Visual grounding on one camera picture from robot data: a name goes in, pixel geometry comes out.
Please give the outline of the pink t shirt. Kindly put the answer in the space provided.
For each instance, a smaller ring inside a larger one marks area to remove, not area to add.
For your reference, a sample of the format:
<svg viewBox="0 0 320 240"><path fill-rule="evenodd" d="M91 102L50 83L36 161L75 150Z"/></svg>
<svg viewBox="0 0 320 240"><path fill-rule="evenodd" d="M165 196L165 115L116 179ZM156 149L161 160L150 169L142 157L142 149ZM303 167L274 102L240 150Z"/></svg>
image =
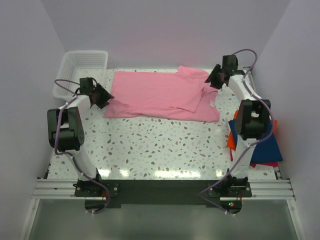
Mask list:
<svg viewBox="0 0 320 240"><path fill-rule="evenodd" d="M218 91L205 70L179 66L176 72L116 71L105 118L140 116L216 123Z"/></svg>

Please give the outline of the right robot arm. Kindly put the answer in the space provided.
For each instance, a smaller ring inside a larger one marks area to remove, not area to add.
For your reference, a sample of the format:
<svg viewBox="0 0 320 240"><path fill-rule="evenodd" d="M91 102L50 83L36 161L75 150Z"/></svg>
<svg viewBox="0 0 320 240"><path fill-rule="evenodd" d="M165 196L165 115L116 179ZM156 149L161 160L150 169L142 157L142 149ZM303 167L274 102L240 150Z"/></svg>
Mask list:
<svg viewBox="0 0 320 240"><path fill-rule="evenodd" d="M239 69L235 54L223 56L212 72L184 66L173 73L116 71L104 117L216 123L220 119L216 97L220 89L228 87L239 101L234 123L236 160L228 174L243 179L256 145L273 132L271 103L257 95L247 75L246 70Z"/></svg>

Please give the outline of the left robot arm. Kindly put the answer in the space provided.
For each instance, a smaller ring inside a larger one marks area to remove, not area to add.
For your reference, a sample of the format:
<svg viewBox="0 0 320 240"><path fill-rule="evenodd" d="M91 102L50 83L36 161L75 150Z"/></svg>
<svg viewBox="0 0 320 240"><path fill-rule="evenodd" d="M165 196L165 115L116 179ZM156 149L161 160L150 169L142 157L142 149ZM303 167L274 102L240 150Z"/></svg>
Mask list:
<svg viewBox="0 0 320 240"><path fill-rule="evenodd" d="M76 169L79 181L88 181L86 191L92 196L99 196L104 190L104 184L85 149L85 131L81 116L92 106L103 109L114 97L93 77L80 78L79 83L71 81L78 86L75 91L63 86L61 82L70 81L56 79L54 83L71 93L71 98L63 106L47 111L49 144L55 155L68 157Z"/></svg>

